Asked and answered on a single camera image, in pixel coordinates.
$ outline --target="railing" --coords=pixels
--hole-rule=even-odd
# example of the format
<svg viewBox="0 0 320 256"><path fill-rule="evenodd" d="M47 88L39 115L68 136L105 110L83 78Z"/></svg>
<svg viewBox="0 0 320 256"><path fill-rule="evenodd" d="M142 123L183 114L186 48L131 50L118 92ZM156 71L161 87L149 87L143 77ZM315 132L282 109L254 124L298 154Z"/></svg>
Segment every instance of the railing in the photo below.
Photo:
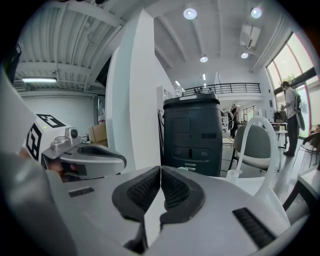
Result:
<svg viewBox="0 0 320 256"><path fill-rule="evenodd" d="M260 84L253 82L246 83L219 83L184 89L183 96L196 94L237 94L237 93L261 93Z"/></svg>

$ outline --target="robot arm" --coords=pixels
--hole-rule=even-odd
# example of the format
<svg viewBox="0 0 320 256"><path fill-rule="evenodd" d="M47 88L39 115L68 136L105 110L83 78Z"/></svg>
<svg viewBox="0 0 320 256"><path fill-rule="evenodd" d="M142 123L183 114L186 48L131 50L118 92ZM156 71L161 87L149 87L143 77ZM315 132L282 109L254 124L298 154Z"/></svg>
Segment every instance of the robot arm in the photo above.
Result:
<svg viewBox="0 0 320 256"><path fill-rule="evenodd" d="M119 174L127 165L120 153L97 144L82 143L78 130L48 114L37 114L26 139L29 155L49 169L56 160L64 164L65 175L95 179ZM76 172L67 164L76 164Z"/></svg>

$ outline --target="ceiling light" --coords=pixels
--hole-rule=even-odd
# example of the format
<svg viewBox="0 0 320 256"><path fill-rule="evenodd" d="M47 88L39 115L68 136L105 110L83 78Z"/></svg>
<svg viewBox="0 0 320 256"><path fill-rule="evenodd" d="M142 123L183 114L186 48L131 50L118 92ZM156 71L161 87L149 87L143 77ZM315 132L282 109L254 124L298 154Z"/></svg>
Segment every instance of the ceiling light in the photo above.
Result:
<svg viewBox="0 0 320 256"><path fill-rule="evenodd" d="M22 78L24 83L56 83L55 78Z"/></svg>
<svg viewBox="0 0 320 256"><path fill-rule="evenodd" d="M188 20L193 20L195 17L197 17L197 12L195 9L188 8L184 10L183 16Z"/></svg>
<svg viewBox="0 0 320 256"><path fill-rule="evenodd" d="M200 59L201 62L207 62L208 61L208 57L207 56L203 56Z"/></svg>
<svg viewBox="0 0 320 256"><path fill-rule="evenodd" d="M246 53L246 52L244 52L244 53L241 54L241 58L242 58L242 59L246 59L246 58L248 58L248 56L249 56L249 54Z"/></svg>
<svg viewBox="0 0 320 256"><path fill-rule="evenodd" d="M262 15L262 10L260 8L256 7L251 10L251 16L253 18L259 19L261 15Z"/></svg>

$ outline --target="gray chair seat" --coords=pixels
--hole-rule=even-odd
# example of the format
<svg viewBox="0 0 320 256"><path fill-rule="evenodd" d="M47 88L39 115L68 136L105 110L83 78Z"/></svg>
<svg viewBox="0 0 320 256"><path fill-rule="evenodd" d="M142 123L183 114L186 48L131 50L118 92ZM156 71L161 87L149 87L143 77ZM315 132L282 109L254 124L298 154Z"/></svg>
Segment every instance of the gray chair seat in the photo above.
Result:
<svg viewBox="0 0 320 256"><path fill-rule="evenodd" d="M246 125L242 125L238 128L234 138L233 154L229 166L229 170L232 167L233 160L239 160L242 141ZM258 169L267 170L270 163L271 146L268 133L265 129L258 125L252 125L250 127L248 137L246 139L246 145L243 155L243 163Z"/></svg>

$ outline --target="glass wall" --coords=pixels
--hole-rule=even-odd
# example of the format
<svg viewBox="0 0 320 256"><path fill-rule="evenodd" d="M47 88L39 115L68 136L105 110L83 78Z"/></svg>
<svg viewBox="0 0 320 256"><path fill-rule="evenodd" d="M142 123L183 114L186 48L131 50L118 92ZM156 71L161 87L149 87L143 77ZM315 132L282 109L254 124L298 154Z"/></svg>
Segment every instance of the glass wall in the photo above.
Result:
<svg viewBox="0 0 320 256"><path fill-rule="evenodd" d="M290 82L304 72L313 68L313 63L296 34L292 34L280 52L274 57L266 67L270 76L277 109L286 104L285 92L279 90L283 81ZM307 137L309 131L320 123L320 118L316 111L319 109L320 83L317 76L305 81L303 84L295 86L302 100L302 115L306 126L305 131L300 131L301 137Z"/></svg>
<svg viewBox="0 0 320 256"><path fill-rule="evenodd" d="M243 120L249 122L249 120L254 116L254 112L256 111L257 111L256 105L245 108L243 110Z"/></svg>

